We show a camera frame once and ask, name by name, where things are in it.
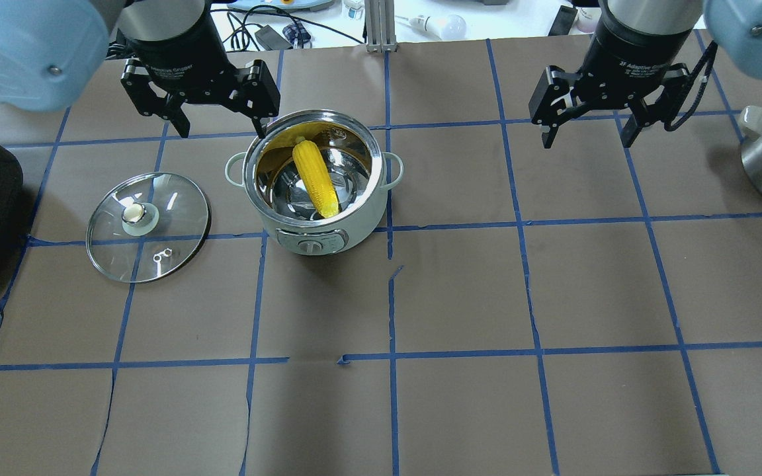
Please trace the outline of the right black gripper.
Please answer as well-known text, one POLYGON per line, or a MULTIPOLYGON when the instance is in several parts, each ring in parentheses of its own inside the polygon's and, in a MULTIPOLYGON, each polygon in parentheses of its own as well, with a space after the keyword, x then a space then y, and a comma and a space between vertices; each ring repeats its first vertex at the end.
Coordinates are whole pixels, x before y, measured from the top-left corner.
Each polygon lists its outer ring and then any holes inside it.
POLYGON ((673 118, 689 90, 689 70, 674 62, 687 35, 689 30, 656 35, 617 19, 599 21, 579 69, 550 65, 533 91, 529 114, 542 146, 550 149, 559 126, 592 110, 631 109, 620 132, 625 148, 650 124, 673 118))

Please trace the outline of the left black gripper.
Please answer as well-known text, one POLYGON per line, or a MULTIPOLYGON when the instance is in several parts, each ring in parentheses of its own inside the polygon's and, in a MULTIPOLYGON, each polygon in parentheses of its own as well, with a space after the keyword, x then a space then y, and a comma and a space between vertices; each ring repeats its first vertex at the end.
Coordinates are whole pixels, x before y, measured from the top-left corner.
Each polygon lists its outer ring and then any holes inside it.
POLYGON ((119 27, 133 54, 120 78, 142 116, 158 116, 188 138, 191 123, 183 104, 220 105, 250 118, 258 138, 279 114, 280 93, 266 63, 244 67, 230 62, 209 13, 187 19, 181 27, 159 22, 154 35, 130 25, 119 27))

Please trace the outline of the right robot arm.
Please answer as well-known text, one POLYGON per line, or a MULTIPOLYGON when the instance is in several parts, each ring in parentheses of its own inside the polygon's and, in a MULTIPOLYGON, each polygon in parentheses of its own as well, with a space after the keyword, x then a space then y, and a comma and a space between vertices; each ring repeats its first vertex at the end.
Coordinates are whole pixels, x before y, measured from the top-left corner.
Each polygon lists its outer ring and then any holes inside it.
POLYGON ((545 67, 529 100, 545 148, 562 124, 599 110, 630 112, 623 147, 656 123, 674 132, 698 108, 704 87, 689 109, 683 105, 720 50, 762 80, 762 1, 601 1, 599 8, 579 69, 545 67))

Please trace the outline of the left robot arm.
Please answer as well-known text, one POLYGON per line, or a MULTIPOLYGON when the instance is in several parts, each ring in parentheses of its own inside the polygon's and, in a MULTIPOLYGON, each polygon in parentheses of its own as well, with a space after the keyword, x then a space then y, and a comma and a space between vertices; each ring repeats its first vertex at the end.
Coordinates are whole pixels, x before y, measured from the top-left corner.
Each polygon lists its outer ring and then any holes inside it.
POLYGON ((0 103, 29 111, 71 106, 106 60, 112 34, 133 53, 120 82, 142 116, 187 138, 184 104, 220 105, 258 136, 279 114, 263 60, 230 62, 209 1, 0 1, 0 103))

